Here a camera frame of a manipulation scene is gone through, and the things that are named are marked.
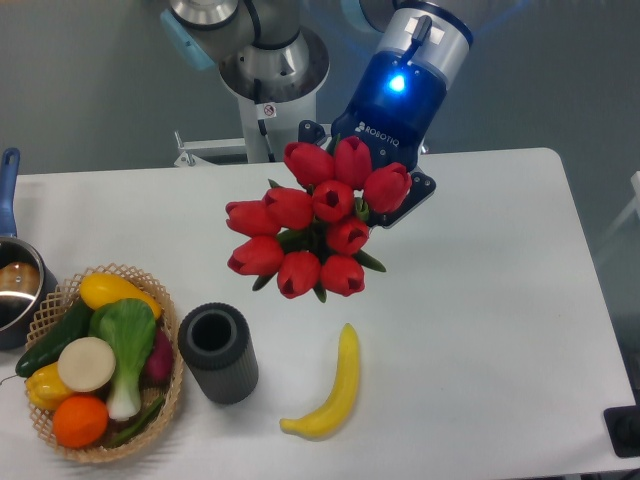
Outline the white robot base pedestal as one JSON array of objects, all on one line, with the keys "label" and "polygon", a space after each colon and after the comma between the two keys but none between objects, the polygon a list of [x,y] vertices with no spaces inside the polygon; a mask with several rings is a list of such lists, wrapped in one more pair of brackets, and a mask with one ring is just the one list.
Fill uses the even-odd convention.
[{"label": "white robot base pedestal", "polygon": [[243,137],[178,140],[178,166],[240,154],[250,163],[280,161],[285,146],[298,139],[300,122],[316,120],[316,95],[328,76],[329,56],[321,38],[302,26],[285,47],[249,45],[222,60],[218,71],[237,101]]}]

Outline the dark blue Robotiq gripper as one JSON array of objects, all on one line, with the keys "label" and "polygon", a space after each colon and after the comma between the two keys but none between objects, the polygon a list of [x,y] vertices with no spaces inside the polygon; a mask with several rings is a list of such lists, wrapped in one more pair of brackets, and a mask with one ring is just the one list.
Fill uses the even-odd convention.
[{"label": "dark blue Robotiq gripper", "polygon": [[[358,137],[370,150],[375,169],[398,162],[412,171],[425,134],[470,48],[469,27],[435,3],[398,3],[344,113],[331,135]],[[302,120],[297,141],[326,149],[331,135],[324,124]],[[371,212],[370,229],[390,229],[430,198],[436,182],[422,170],[400,207]]]}]

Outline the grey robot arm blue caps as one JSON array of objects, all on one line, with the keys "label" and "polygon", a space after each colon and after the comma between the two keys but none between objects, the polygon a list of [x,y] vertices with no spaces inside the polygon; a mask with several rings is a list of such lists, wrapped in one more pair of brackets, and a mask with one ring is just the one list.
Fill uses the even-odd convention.
[{"label": "grey robot arm blue caps", "polygon": [[246,155],[252,163],[282,159],[293,141],[323,145],[356,136],[375,168],[404,165],[412,185],[391,227],[435,191],[418,167],[425,134],[472,43],[448,1],[345,1],[353,24],[382,35],[344,112],[329,127],[316,122],[316,95],[329,72],[327,48],[300,21],[296,1],[172,1],[165,32],[193,68],[216,68],[236,97]]}]

